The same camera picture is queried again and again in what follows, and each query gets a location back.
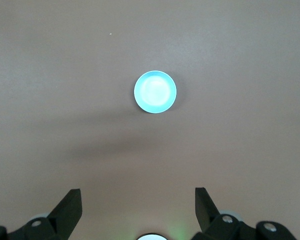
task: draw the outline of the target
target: white light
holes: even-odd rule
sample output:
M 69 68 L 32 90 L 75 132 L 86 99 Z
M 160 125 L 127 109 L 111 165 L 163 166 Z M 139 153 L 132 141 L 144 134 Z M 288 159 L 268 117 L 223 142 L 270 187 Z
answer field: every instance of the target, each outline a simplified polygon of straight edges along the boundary
M 167 239 L 158 234 L 151 233 L 151 234 L 143 235 L 139 237 L 137 240 L 167 240 Z
M 170 89 L 162 77 L 151 76 L 144 82 L 141 96 L 147 104 L 161 106 L 168 101 Z

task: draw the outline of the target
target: bolt head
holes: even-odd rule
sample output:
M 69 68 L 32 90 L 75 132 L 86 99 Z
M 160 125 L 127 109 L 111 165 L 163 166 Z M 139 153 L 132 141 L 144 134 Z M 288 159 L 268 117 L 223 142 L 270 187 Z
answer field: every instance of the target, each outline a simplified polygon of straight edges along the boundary
M 31 224 L 31 227 L 38 227 L 39 225 L 41 224 L 41 221 L 40 220 L 37 220 L 37 221 L 34 221 L 32 224 Z
M 265 229 L 269 230 L 270 232 L 275 232 L 275 231 L 277 231 L 276 226 L 273 225 L 273 224 L 270 223 L 270 222 L 265 223 L 263 226 L 264 226 Z
M 231 224 L 231 223 L 234 222 L 233 219 L 232 219 L 232 217 L 230 217 L 230 216 L 228 216 L 228 215 L 223 216 L 223 217 L 222 217 L 222 220 L 223 220 L 225 223 L 228 223 L 228 224 Z

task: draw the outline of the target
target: cyan disc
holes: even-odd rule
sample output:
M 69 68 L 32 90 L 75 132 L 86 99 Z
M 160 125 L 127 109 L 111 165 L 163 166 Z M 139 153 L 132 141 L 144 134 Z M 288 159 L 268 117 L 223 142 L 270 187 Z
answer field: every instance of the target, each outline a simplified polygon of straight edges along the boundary
M 134 98 L 148 113 L 168 110 L 175 102 L 177 88 L 174 80 L 163 71 L 148 71 L 136 81 Z

